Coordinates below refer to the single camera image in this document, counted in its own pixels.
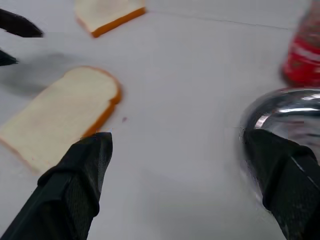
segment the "silver bowl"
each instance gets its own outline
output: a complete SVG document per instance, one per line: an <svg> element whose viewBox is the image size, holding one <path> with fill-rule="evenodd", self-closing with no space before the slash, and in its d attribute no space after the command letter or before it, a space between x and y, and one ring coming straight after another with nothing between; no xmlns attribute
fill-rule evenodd
<svg viewBox="0 0 320 240"><path fill-rule="evenodd" d="M307 146L320 160L320 89L286 88L257 99L244 113L241 122L240 149L246 159L242 137L248 129L264 129L279 137ZM257 199L262 195L252 169L241 161L246 176L251 176Z"/></svg>

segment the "bread slice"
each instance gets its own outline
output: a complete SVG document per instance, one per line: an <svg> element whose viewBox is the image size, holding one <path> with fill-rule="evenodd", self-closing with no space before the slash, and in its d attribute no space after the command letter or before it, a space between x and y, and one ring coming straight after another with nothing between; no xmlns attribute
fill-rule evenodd
<svg viewBox="0 0 320 240"><path fill-rule="evenodd" d="M0 139L43 173L81 137L98 131L120 100L120 85L108 72L73 68L3 125Z"/></svg>
<svg viewBox="0 0 320 240"><path fill-rule="evenodd" d="M146 12L145 0L75 0L78 22L97 38Z"/></svg>

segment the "white tabletop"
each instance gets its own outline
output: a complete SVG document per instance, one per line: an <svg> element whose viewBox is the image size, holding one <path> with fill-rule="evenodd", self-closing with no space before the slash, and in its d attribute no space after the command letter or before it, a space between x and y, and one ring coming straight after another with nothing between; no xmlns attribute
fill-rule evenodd
<svg viewBox="0 0 320 240"><path fill-rule="evenodd" d="M0 68L0 124L77 65L123 84L100 213L89 240L284 240L241 176L235 135L246 107L284 87L278 75L305 0L149 0L149 12L97 39L72 0L2 0L47 33L0 32L20 59ZM0 146L0 234L39 176Z"/></svg>

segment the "white bread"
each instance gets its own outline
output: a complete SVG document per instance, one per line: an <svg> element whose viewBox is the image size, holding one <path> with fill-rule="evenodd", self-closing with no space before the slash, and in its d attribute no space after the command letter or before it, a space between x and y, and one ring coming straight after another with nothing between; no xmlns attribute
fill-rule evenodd
<svg viewBox="0 0 320 240"><path fill-rule="evenodd" d="M77 20L95 38L145 12L145 0L75 0Z"/></svg>
<svg viewBox="0 0 320 240"><path fill-rule="evenodd" d="M121 100L118 81L101 69L65 73L0 128L0 139L33 170L55 166L70 146L95 133Z"/></svg>

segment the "red bottle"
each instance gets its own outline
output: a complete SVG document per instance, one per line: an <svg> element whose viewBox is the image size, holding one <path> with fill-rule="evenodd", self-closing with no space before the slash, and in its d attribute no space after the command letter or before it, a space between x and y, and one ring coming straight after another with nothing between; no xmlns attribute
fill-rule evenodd
<svg viewBox="0 0 320 240"><path fill-rule="evenodd" d="M320 0L300 22L281 70L294 86L320 87Z"/></svg>

